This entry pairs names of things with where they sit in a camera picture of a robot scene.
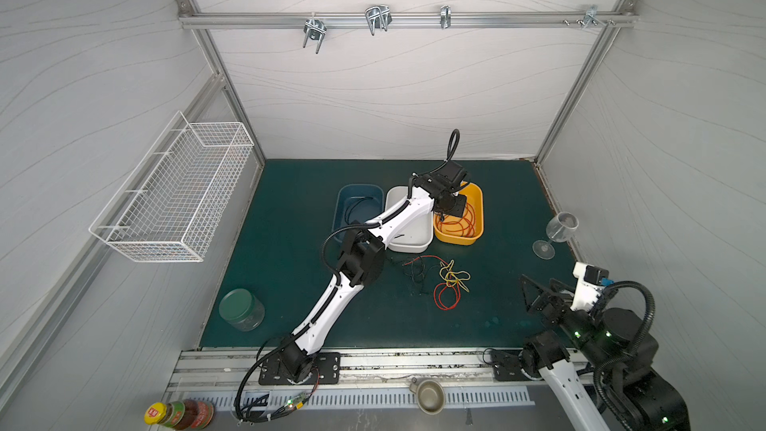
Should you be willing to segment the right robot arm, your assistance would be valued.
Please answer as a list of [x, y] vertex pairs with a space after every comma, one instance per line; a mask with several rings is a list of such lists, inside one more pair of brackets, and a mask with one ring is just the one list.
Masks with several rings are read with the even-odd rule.
[[548, 327], [519, 353], [522, 373], [544, 381], [576, 430], [604, 430], [608, 409], [626, 430], [688, 430], [681, 394], [652, 368], [658, 342], [651, 291], [576, 263], [576, 285], [541, 285], [522, 275], [526, 311]]

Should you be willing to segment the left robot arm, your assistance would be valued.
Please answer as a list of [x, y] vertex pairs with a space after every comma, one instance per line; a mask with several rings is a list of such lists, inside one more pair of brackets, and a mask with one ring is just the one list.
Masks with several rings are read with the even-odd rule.
[[469, 183], [468, 173], [453, 161], [460, 137], [459, 130], [452, 131], [446, 159], [427, 173], [412, 175], [407, 195], [392, 208], [363, 223], [355, 221], [341, 227], [325, 239], [320, 257], [333, 278], [306, 319], [245, 373], [233, 403], [233, 414], [239, 423], [267, 422], [293, 411], [294, 407], [288, 405], [273, 413], [255, 413], [254, 404], [243, 403], [245, 385], [253, 373], [272, 358], [277, 359], [291, 380], [299, 382], [309, 377], [329, 331], [353, 297], [380, 277], [387, 249], [405, 227], [434, 213], [451, 217], [463, 215], [467, 199], [460, 191]]

